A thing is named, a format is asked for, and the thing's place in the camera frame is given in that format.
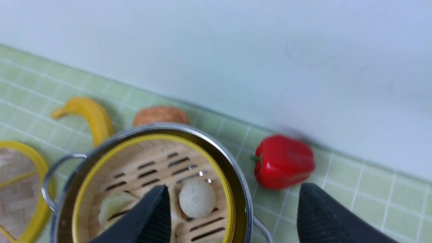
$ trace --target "banana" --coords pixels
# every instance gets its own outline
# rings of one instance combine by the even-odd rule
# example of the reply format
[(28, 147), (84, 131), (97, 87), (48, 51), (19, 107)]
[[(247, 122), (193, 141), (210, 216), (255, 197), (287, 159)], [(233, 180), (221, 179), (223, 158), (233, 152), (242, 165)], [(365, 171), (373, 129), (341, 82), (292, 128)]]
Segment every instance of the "banana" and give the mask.
[(51, 112), (53, 119), (58, 119), (66, 114), (83, 116), (90, 126), (93, 136), (93, 146), (96, 147), (104, 140), (112, 136), (114, 126), (107, 112), (96, 101), (87, 97), (73, 97), (64, 107), (55, 109)]

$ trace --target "yellow steamer rim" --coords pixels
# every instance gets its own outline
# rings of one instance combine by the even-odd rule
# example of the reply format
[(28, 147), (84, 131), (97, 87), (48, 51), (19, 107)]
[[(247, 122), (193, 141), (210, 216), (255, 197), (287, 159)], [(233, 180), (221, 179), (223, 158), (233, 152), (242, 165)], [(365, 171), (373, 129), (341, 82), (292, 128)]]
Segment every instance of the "yellow steamer rim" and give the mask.
[(87, 190), (95, 190), (94, 188), (90, 188), (90, 184), (92, 182), (92, 179), (98, 175), (99, 170), (104, 166), (105, 163), (107, 163), (111, 158), (113, 158), (114, 155), (118, 154), (122, 150), (136, 145), (140, 142), (150, 141), (150, 140), (171, 140), (175, 142), (180, 142), (185, 144), (186, 146), (189, 146), (190, 148), (194, 149), (198, 153), (200, 153), (204, 158), (212, 165), (213, 169), (217, 173), (221, 184), (223, 186), (223, 191), (225, 193), (226, 197), (226, 206), (227, 206), (227, 217), (226, 217), (226, 229), (225, 229), (225, 235), (223, 238), (223, 243), (231, 243), (233, 236), (234, 236), (234, 228), (235, 228), (235, 207), (234, 207), (234, 201), (233, 201), (233, 194), (231, 191), (231, 188), (229, 186), (228, 180), (225, 177), (224, 173), (222, 172), (221, 168), (219, 167), (218, 163), (214, 160), (213, 157), (211, 157), (202, 147), (197, 145), (194, 142), (191, 142), (188, 139), (169, 135), (169, 134), (149, 134), (144, 136), (139, 136), (130, 140), (127, 140), (126, 142), (123, 142), (116, 147), (114, 147), (112, 150), (110, 150), (108, 153), (106, 153), (91, 169), (90, 173), (86, 176), (83, 184), (81, 185), (79, 189), (79, 193), (76, 199), (76, 203), (74, 205), (73, 209), (73, 218), (72, 218), (72, 236), (74, 243), (85, 243), (82, 241), (79, 237), (79, 225), (80, 225), (80, 218), (81, 218), (81, 210), (84, 202), (84, 198), (86, 197)]
[[(18, 176), (12, 180), (0, 183), (0, 189), (3, 187), (6, 187), (8, 185), (11, 185), (13, 183), (19, 182), (23, 179), (26, 179), (34, 174), (38, 174), (39, 176), (39, 183), (42, 185), (45, 174), (48, 171), (48, 164), (45, 162), (45, 160), (31, 147), (15, 142), (15, 141), (0, 141), (0, 148), (7, 148), (7, 149), (14, 149), (18, 152), (23, 153), (26, 155), (35, 165), (36, 170), (26, 173), (24, 175)], [(51, 194), (54, 193), (54, 184), (50, 183), (49, 186), (49, 192)], [(6, 231), (4, 227), (0, 225), (0, 232), (6, 236), (6, 238), (12, 242), (12, 243), (33, 243), (37, 240), (39, 234), (42, 232), (46, 221), (48, 220), (48, 217), (50, 215), (50, 210), (48, 205), (45, 203), (42, 193), (39, 191), (38, 196), (38, 203), (35, 208), (34, 215), (32, 219), (30, 220), (29, 224), (25, 228), (22, 235), (15, 239), (9, 232)]]

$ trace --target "pot rim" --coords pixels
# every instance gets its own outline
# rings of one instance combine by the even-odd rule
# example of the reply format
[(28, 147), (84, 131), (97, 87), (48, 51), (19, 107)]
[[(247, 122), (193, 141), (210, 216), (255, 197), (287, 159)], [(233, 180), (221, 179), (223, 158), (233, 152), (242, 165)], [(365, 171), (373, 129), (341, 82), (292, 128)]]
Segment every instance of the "pot rim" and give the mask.
[(76, 167), (76, 169), (69, 176), (69, 179), (66, 182), (65, 186), (63, 187), (63, 190), (62, 190), (62, 193), (61, 193), (61, 196), (60, 196), (58, 202), (55, 203), (57, 209), (53, 213), (53, 220), (51, 223), (51, 230), (50, 230), (51, 231), (50, 232), (50, 238), (51, 238), (52, 243), (56, 242), (56, 241), (54, 241), (54, 239), (57, 238), (57, 236), (56, 236), (57, 230), (58, 230), (57, 226), (60, 224), (60, 217), (58, 217), (58, 215), (60, 215), (62, 210), (63, 210), (64, 200), (65, 200), (66, 195), (67, 195), (67, 190), (69, 189), (69, 187), (73, 183), (73, 180), (75, 179), (77, 174), (84, 167), (84, 165), (88, 162), (88, 160), (90, 160), (91, 158), (93, 158), (95, 156), (100, 155), (106, 147), (110, 147), (110, 146), (114, 147), (123, 139), (127, 139), (128, 137), (139, 134), (141, 132), (146, 132), (146, 131), (150, 131), (150, 130), (157, 130), (157, 129), (177, 130), (177, 131), (180, 130), (180, 131), (188, 132), (188, 133), (195, 135), (197, 137), (200, 137), (201, 139), (204, 139), (209, 144), (213, 145), (217, 150), (219, 150), (219, 152), (221, 152), (228, 159), (228, 161), (233, 166), (235, 173), (237, 174), (237, 177), (240, 180), (240, 184), (241, 184), (241, 187), (243, 189), (243, 193), (245, 195), (246, 215), (247, 215), (245, 243), (250, 242), (250, 240), (252, 238), (252, 226), (253, 226), (253, 222), (254, 222), (252, 196), (251, 196), (251, 193), (249, 191), (249, 186), (248, 186), (248, 183), (246, 181), (246, 178), (245, 178), (243, 172), (241, 171), (239, 164), (237, 164), (237, 161), (235, 160), (235, 158), (225, 148), (225, 146), (223, 146), (213, 136), (211, 136), (211, 135), (209, 135), (209, 134), (207, 134), (207, 133), (205, 133), (205, 132), (203, 132), (197, 128), (191, 127), (189, 125), (178, 124), (178, 123), (155, 123), (155, 124), (142, 125), (142, 126), (139, 126), (139, 127), (136, 127), (136, 128), (133, 128), (133, 129), (130, 129), (130, 130), (127, 130), (127, 131), (124, 131), (124, 132), (121, 132), (119, 134), (114, 135), (113, 137), (109, 138), (107, 141), (103, 142), (98, 147), (93, 149), (88, 154), (87, 158), (84, 159)]

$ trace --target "steamer basket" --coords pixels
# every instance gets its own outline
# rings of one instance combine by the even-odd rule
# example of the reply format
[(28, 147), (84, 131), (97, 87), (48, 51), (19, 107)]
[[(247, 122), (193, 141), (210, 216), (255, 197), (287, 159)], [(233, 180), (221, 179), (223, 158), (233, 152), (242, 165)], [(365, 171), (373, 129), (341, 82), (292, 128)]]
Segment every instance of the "steamer basket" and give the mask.
[[(176, 242), (189, 243), (223, 238), (232, 242), (235, 206), (232, 191), (216, 161), (201, 147), (185, 138), (167, 134), (139, 136), (117, 145), (92, 168), (79, 189), (73, 209), (74, 243), (86, 243), (101, 230), (98, 214), (102, 201), (120, 192), (143, 197), (155, 185), (181, 185), (200, 178), (216, 192), (216, 208), (200, 219), (185, 217), (176, 229)], [(132, 202), (110, 219), (118, 220)]]

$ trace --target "pot handle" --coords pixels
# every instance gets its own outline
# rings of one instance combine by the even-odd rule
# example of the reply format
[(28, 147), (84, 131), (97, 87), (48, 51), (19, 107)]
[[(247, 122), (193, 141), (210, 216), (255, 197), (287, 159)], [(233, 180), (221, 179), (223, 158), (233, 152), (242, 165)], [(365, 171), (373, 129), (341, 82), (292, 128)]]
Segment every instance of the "pot handle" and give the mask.
[(264, 237), (266, 238), (267, 243), (273, 243), (272, 234), (265, 227), (263, 222), (261, 222), (261, 220), (259, 220), (255, 215), (254, 215), (254, 224), (263, 233)]
[(87, 155), (83, 153), (72, 153), (65, 155), (64, 157), (60, 158), (58, 161), (56, 161), (48, 170), (47, 174), (45, 175), (44, 182), (42, 184), (42, 196), (44, 197), (45, 202), (50, 206), (50, 209), (55, 212), (55, 202), (51, 198), (49, 194), (49, 185), (52, 177), (55, 174), (55, 171), (58, 169), (60, 165), (62, 165), (66, 160), (70, 159), (85, 159), (87, 158)]

